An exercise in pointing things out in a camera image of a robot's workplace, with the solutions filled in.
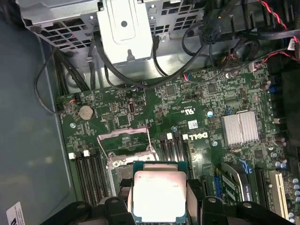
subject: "chipset heatsink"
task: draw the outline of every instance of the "chipset heatsink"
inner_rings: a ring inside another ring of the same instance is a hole
[[[226,146],[259,140],[254,112],[241,112],[221,117]]]

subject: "blue pcie slot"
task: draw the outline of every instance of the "blue pcie slot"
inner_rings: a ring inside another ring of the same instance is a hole
[[[214,182],[216,186],[216,197],[221,198],[222,192],[221,192],[220,178],[217,175],[214,175]]]

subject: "beige pci slot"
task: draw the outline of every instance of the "beige pci slot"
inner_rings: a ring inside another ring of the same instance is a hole
[[[275,213],[285,219],[289,219],[282,174],[277,171],[270,171],[270,181],[273,185],[272,193],[275,205]]]

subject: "motherboard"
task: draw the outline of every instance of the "motherboard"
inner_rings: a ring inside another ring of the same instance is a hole
[[[199,179],[206,195],[229,205],[254,201],[291,218],[298,179],[286,169],[267,68],[202,82],[217,74],[209,68],[152,90],[59,97],[61,109],[74,102],[60,120],[77,199],[97,205],[117,195],[134,161],[187,161],[188,179]]]

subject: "black expansion slot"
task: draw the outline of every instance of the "black expansion slot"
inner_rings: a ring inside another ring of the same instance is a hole
[[[187,175],[189,179],[194,179],[191,151],[189,150],[188,142],[183,142],[184,155],[187,161]]]
[[[169,150],[170,161],[175,161],[173,140],[167,140],[167,148]]]
[[[81,153],[78,153],[76,155],[75,165],[76,165],[77,175],[78,175],[78,179],[79,179],[79,183],[80,183],[82,199],[83,199],[83,201],[92,205],[92,200],[91,200],[91,195],[90,195],[90,187],[89,187],[89,184],[87,181],[86,173],[84,172],[85,167],[83,166],[83,163],[84,163],[83,157],[82,157]]]
[[[83,200],[97,206],[102,198],[108,196],[100,156],[93,154],[91,157],[83,157],[78,153],[75,165]]]
[[[267,192],[267,183],[264,176],[264,170],[260,167],[256,167],[255,177],[256,177],[257,190],[259,195],[259,202],[263,207],[270,209],[268,192]]]
[[[175,149],[176,149],[176,156],[178,161],[185,161],[183,143],[181,140],[181,136],[179,131],[174,132],[174,142],[175,142]]]
[[[204,192],[205,196],[209,196],[210,190],[208,188],[207,180],[202,180],[202,187],[203,187],[203,192]]]
[[[94,171],[97,175],[98,184],[100,185],[102,198],[108,197],[108,190],[105,181],[105,171],[101,161],[100,154],[93,155],[93,161],[96,167]]]
[[[166,149],[166,143],[165,143],[165,135],[164,134],[160,134],[159,135],[159,145],[160,145],[160,149],[163,155],[163,161],[168,161],[168,155],[167,155],[167,149]]]

